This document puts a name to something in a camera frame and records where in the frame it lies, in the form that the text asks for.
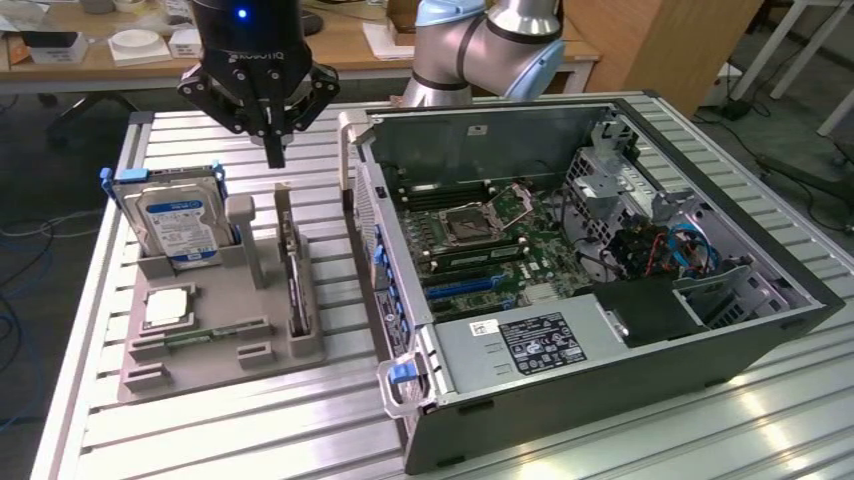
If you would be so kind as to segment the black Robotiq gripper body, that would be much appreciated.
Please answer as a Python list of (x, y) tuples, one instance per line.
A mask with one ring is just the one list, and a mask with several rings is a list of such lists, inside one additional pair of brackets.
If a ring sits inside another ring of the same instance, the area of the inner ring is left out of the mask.
[(194, 1), (202, 69), (247, 106), (293, 95), (313, 68), (298, 1)]

